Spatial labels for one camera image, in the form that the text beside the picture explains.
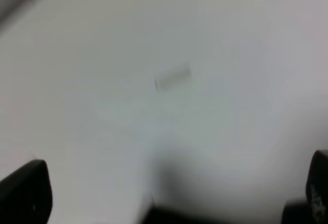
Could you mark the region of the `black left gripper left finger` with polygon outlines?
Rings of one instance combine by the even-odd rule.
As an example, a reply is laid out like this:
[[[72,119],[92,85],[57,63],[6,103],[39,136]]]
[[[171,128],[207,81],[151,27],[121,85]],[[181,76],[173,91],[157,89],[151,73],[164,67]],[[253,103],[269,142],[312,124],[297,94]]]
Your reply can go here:
[[[47,223],[52,206],[44,160],[31,160],[1,180],[1,223]]]

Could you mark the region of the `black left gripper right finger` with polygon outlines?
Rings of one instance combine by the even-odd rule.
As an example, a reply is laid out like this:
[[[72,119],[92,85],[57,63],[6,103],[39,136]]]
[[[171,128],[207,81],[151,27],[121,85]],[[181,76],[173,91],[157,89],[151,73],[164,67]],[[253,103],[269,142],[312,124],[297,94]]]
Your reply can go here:
[[[327,223],[327,150],[317,150],[311,160],[306,186],[305,223]]]

